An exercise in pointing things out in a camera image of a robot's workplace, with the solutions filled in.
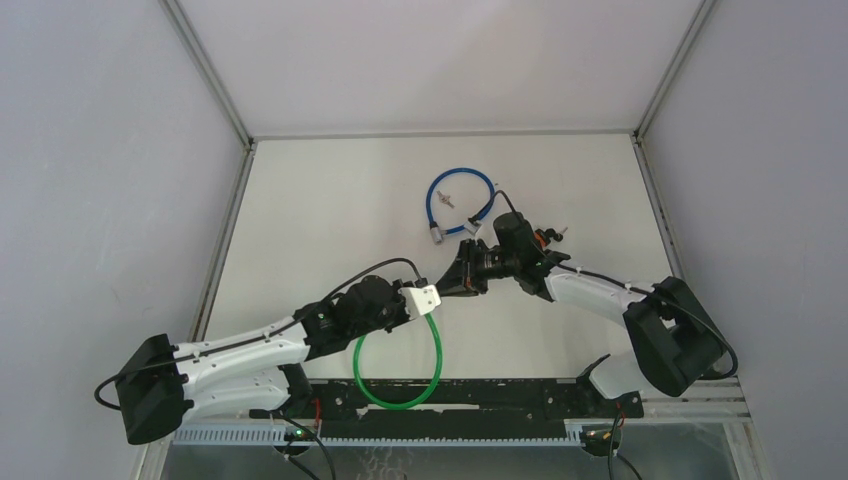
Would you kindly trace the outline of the silver keys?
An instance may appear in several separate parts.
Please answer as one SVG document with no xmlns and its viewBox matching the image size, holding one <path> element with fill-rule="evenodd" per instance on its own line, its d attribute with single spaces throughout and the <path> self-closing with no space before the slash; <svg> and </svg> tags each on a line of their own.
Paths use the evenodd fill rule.
<svg viewBox="0 0 848 480">
<path fill-rule="evenodd" d="M 446 205 L 447 207 L 454 209 L 455 205 L 451 201 L 451 196 L 442 193 L 440 190 L 436 191 L 436 195 L 440 203 Z"/>
</svg>

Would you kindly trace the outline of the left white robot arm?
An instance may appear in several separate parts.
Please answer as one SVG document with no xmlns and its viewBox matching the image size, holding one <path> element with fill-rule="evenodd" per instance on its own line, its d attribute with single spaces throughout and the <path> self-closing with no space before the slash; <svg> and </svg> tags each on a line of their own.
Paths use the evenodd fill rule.
<svg viewBox="0 0 848 480">
<path fill-rule="evenodd" d="M 159 440 L 193 419 L 238 410 L 305 414 L 313 394 L 301 364 L 345 350 L 432 313 L 434 285 L 367 275 L 343 292 L 308 304 L 265 327 L 216 341 L 146 339 L 114 381 L 131 445 Z"/>
</svg>

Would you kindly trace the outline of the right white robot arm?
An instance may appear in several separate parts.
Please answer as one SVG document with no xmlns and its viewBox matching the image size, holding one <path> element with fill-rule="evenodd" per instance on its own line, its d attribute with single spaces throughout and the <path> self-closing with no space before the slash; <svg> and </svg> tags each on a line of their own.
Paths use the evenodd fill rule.
<svg viewBox="0 0 848 480">
<path fill-rule="evenodd" d="M 567 254 L 550 249 L 562 236 L 535 229 L 520 213 L 498 216 L 497 243 L 482 239 L 460 243 L 455 259 L 437 281 L 444 297 L 487 293 L 492 280 L 511 278 L 521 289 L 551 303 L 581 308 L 621 325 L 628 350 L 606 354 L 580 375 L 578 402 L 592 416 L 605 415 L 619 397 L 651 387 L 681 396 L 699 380 L 722 380 L 716 365 L 733 353 L 689 286 L 669 276 L 637 287 L 574 265 Z"/>
</svg>

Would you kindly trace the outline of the green cable lock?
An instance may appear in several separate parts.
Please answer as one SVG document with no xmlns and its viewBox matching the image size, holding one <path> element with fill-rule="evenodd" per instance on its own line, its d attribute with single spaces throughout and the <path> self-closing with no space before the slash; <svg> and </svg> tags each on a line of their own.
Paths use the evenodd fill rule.
<svg viewBox="0 0 848 480">
<path fill-rule="evenodd" d="M 370 404 L 391 411 L 409 410 L 423 404 L 436 391 L 442 379 L 445 353 L 442 334 L 433 313 L 424 316 L 428 334 L 419 327 L 399 347 L 388 346 L 389 334 L 377 334 L 377 352 L 365 352 L 368 335 L 352 346 L 353 380 Z M 377 380 L 424 379 L 419 393 L 402 400 L 388 400 L 372 389 Z"/>
</svg>

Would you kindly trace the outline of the blue cable lock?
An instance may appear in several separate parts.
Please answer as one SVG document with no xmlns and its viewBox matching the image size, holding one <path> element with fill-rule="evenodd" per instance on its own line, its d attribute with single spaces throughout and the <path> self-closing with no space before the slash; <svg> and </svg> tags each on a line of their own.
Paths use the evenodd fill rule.
<svg viewBox="0 0 848 480">
<path fill-rule="evenodd" d="M 472 216 L 476 216 L 482 223 L 478 237 L 474 239 L 482 238 L 497 186 L 487 174 L 471 167 L 450 168 L 438 174 L 428 186 L 424 197 L 424 212 L 432 242 L 442 245 L 450 238 L 471 237 L 462 226 Z M 451 196 L 454 209 L 439 202 L 437 190 Z"/>
</svg>

